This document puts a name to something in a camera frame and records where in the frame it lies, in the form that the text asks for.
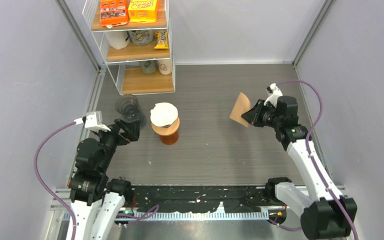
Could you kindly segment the amber glass jar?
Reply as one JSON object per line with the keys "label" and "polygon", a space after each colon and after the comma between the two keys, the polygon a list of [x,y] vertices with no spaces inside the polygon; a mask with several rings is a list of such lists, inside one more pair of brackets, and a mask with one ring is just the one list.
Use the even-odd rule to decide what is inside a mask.
{"label": "amber glass jar", "polygon": [[160,135],[159,138],[163,144],[173,145],[178,141],[179,133],[177,131],[175,131],[171,135]]}

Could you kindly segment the white paper coffee filter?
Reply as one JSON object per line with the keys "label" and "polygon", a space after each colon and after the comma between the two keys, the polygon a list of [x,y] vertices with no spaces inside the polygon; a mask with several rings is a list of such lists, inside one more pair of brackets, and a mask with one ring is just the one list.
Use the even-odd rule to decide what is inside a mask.
{"label": "white paper coffee filter", "polygon": [[156,103],[150,110],[150,121],[157,127],[171,126],[178,118],[178,109],[171,103]]}

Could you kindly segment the brown paper filter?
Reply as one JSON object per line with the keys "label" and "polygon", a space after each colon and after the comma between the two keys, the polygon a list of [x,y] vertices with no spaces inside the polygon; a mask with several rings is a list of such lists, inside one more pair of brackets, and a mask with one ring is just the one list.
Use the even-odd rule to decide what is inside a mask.
{"label": "brown paper filter", "polygon": [[246,113],[251,108],[252,107],[249,98],[243,92],[240,92],[229,115],[229,118],[248,128],[250,124],[242,118],[242,114]]}

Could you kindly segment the round wooden dripper stand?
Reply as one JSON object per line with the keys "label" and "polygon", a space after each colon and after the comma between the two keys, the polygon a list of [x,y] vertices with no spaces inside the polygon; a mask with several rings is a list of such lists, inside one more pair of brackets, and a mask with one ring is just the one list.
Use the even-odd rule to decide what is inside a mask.
{"label": "round wooden dripper stand", "polygon": [[160,136],[171,136],[176,133],[180,127],[180,118],[178,117],[170,126],[160,127],[155,124],[151,124],[153,131]]}

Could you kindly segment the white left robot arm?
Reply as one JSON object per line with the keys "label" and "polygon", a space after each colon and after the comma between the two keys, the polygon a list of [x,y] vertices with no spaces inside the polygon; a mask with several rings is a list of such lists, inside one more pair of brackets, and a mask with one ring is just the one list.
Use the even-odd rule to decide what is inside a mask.
{"label": "white left robot arm", "polygon": [[121,207],[134,199],[130,181],[109,179],[107,170],[117,147],[138,141],[141,122],[118,118],[107,126],[99,117],[84,116],[76,120],[98,139],[86,138],[77,145],[76,172],[71,178],[70,215],[73,240],[105,240]]}

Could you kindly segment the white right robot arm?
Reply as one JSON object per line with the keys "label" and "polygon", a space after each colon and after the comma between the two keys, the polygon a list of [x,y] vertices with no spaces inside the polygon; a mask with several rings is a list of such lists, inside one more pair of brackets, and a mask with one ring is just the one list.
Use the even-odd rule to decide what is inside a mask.
{"label": "white right robot arm", "polygon": [[239,116],[254,127],[274,129],[308,192],[302,193],[290,180],[271,179],[274,186],[265,192],[267,202],[289,206],[299,216],[301,230],[309,240],[344,238],[353,233],[358,206],[353,198],[342,194],[324,169],[309,131],[299,124],[296,98],[279,96],[276,103],[259,99]]}

